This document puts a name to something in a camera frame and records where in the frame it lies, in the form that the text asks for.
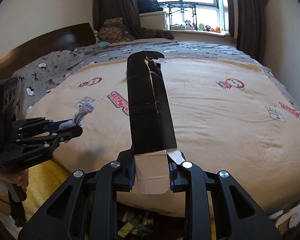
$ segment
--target beige bedsheet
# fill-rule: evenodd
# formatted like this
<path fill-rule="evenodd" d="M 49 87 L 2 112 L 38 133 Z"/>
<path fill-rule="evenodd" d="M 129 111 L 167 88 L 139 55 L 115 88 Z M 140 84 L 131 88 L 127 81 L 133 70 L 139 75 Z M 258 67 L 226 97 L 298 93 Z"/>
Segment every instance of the beige bedsheet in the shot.
<path fill-rule="evenodd" d="M 87 66 L 43 97 L 27 118 L 72 118 L 84 100 L 96 107 L 81 137 L 54 160 L 70 172 L 100 169 L 129 149 L 126 60 Z M 300 201 L 300 114 L 259 67 L 230 60 L 169 57 L 162 74 L 178 143 L 203 170 L 229 171 L 269 213 Z M 184 215 L 184 194 L 141 195 L 136 181 L 118 201 Z"/>

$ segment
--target bed sheet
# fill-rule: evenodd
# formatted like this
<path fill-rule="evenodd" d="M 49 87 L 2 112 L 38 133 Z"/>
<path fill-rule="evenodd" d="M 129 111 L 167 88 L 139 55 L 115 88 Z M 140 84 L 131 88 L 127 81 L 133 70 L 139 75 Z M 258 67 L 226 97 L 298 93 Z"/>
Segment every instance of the bed sheet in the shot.
<path fill-rule="evenodd" d="M 19 78 L 15 113 L 18 119 L 24 119 L 35 103 L 47 93 L 50 93 L 59 84 L 82 67 L 113 60 L 127 59 L 130 54 L 142 50 L 156 50 L 167 56 L 205 57 L 238 60 L 244 63 L 253 63 L 278 87 L 294 108 L 300 111 L 299 106 L 282 85 L 272 75 L 271 70 L 262 66 L 247 54 L 235 47 L 210 44 L 203 42 L 141 42 L 100 48 L 98 44 L 81 47 L 71 51 L 52 52 L 41 57 L 13 76 Z"/>

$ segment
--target dark clothing pile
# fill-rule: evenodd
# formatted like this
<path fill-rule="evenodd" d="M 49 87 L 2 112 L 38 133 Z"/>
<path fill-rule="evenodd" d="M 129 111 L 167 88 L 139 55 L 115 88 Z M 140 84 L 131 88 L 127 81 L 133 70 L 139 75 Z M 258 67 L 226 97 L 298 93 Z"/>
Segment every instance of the dark clothing pile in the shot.
<path fill-rule="evenodd" d="M 137 0 L 139 13 L 148 12 L 162 12 L 163 8 L 160 7 L 157 0 Z"/>

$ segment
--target bed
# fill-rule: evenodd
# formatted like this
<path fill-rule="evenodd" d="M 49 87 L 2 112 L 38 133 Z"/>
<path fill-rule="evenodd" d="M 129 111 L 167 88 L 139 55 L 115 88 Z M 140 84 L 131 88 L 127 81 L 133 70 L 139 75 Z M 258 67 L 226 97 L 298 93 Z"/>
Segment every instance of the bed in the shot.
<path fill-rule="evenodd" d="M 84 134 L 55 152 L 54 161 L 68 172 L 97 170 L 130 147 L 128 109 L 112 98 L 127 100 L 128 56 L 156 50 L 166 57 L 160 63 L 178 147 L 186 158 L 210 172 L 230 171 L 282 234 L 292 214 L 298 213 L 292 227 L 300 221 L 300 109 L 270 69 L 234 47 L 199 42 L 69 48 L 52 48 L 12 74 L 19 78 L 19 119 L 69 119 L 82 103 L 95 105 L 84 120 Z M 184 215 L 183 194 L 141 195 L 136 185 L 130 195 L 119 194 L 118 201 Z"/>

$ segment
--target bolt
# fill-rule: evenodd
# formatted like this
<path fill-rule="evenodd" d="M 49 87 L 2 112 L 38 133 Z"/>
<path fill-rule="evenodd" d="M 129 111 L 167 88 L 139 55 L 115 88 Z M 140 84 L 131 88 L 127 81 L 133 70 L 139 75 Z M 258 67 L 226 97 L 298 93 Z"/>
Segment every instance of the bolt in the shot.
<path fill-rule="evenodd" d="M 118 168 L 120 166 L 120 163 L 118 161 L 114 161 L 114 162 L 111 162 L 110 166 L 113 168 Z"/>
<path fill-rule="evenodd" d="M 76 178 L 80 178 L 83 175 L 83 172 L 80 170 L 77 170 L 73 173 L 73 176 L 75 176 Z"/>
<path fill-rule="evenodd" d="M 192 167 L 192 163 L 191 162 L 183 162 L 182 166 L 184 166 L 185 168 L 191 168 Z"/>
<path fill-rule="evenodd" d="M 220 175 L 221 177 L 223 177 L 223 178 L 227 178 L 227 177 L 229 176 L 229 173 L 226 172 L 226 171 L 220 171 L 220 172 L 219 172 L 219 175 Z"/>

